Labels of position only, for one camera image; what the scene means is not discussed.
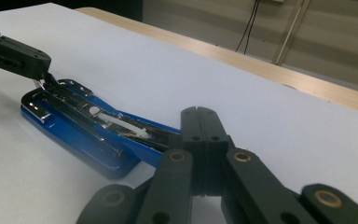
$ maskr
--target stapler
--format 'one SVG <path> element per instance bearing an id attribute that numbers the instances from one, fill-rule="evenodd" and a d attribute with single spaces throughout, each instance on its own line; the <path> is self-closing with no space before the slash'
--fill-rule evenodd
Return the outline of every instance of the stapler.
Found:
<path id="1" fill-rule="evenodd" d="M 48 72 L 51 58 L 0 36 L 0 68 L 34 80 L 21 112 L 48 137 L 108 178 L 126 175 L 139 161 L 157 166 L 179 130 L 114 109 L 91 90 Z"/>

